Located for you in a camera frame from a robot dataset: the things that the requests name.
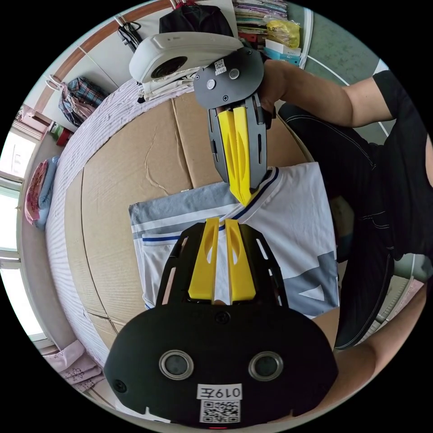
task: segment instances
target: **person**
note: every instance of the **person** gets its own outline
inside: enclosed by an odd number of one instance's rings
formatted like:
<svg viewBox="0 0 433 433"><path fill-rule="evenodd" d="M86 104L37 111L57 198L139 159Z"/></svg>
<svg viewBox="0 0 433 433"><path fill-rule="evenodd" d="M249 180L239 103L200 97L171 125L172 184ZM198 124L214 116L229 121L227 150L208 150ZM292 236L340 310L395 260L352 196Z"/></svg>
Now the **person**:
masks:
<svg viewBox="0 0 433 433"><path fill-rule="evenodd" d="M299 417L288 415L272 423L307 417L335 407L373 380L400 350L414 329L426 305L427 296L430 298L427 288L426 283L394 318L362 343L334 352L338 376L317 407Z"/></svg>
<svg viewBox="0 0 433 433"><path fill-rule="evenodd" d="M408 94L387 70L350 86L316 77L284 61L267 60L262 107L280 117L318 162L327 188L355 214L341 282L335 348L356 345L387 294L394 260L433 259L433 146ZM383 146L354 128L395 119Z"/></svg>

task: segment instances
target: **screw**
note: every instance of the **screw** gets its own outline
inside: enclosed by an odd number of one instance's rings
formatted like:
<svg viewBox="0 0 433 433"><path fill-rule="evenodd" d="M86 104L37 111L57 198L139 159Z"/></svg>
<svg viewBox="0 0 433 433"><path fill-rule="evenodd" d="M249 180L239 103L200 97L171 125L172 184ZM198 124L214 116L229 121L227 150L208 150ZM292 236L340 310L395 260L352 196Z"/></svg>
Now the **screw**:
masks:
<svg viewBox="0 0 433 433"><path fill-rule="evenodd" d="M215 315L215 321L218 323L218 325L225 325L230 321L230 316L225 311L219 311Z"/></svg>
<svg viewBox="0 0 433 433"><path fill-rule="evenodd" d="M115 380L114 381L114 389L117 391L117 392L121 392L121 393L123 393L123 392L126 392L126 385L121 381L121 380Z"/></svg>

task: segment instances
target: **yellow plastic bag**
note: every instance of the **yellow plastic bag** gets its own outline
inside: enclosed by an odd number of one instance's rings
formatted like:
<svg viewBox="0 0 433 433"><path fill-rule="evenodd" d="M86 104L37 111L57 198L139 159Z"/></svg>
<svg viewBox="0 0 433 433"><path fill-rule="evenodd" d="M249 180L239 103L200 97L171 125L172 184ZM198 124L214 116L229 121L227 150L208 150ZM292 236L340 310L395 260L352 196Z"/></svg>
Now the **yellow plastic bag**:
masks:
<svg viewBox="0 0 433 433"><path fill-rule="evenodd" d="M274 19L268 21L266 27L268 39L279 42L289 48L299 48L300 26L294 21Z"/></svg>

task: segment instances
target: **black pants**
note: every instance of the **black pants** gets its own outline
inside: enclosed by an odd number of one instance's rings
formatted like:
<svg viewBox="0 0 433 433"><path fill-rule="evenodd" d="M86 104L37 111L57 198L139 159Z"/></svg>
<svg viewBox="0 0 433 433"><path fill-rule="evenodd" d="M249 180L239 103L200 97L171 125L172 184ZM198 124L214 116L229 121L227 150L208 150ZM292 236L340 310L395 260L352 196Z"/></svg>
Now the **black pants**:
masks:
<svg viewBox="0 0 433 433"><path fill-rule="evenodd" d="M345 349L370 328L394 272L394 247L377 166L381 149L352 128L324 122L296 106L283 105L279 115L319 163L327 187L338 190L355 213L335 344Z"/></svg>

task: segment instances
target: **white device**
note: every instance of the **white device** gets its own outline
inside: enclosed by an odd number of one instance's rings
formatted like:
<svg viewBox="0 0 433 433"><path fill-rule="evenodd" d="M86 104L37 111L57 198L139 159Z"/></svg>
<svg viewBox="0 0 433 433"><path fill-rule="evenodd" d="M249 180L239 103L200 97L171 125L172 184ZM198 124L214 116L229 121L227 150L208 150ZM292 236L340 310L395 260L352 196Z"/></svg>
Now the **white device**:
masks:
<svg viewBox="0 0 433 433"><path fill-rule="evenodd" d="M146 83L176 71L208 66L243 46L239 39L213 33L162 33L140 43L129 72L134 80Z"/></svg>

